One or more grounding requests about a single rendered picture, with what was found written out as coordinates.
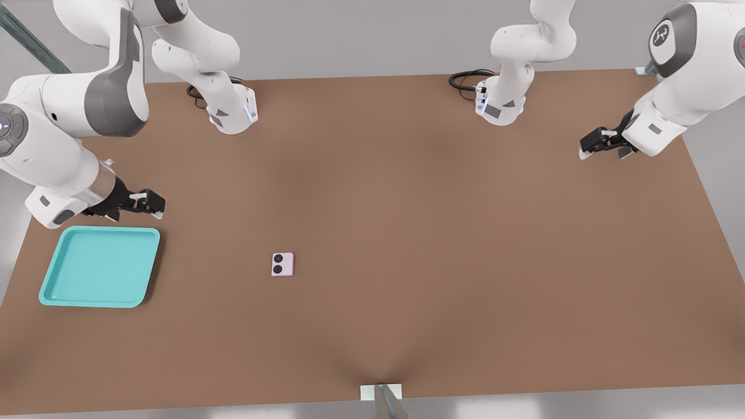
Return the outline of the pale blue-green tray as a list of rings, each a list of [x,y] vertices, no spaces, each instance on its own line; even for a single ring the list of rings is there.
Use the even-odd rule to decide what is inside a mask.
[[[154,228],[70,226],[39,291],[48,307],[134,308],[146,297],[161,235]]]

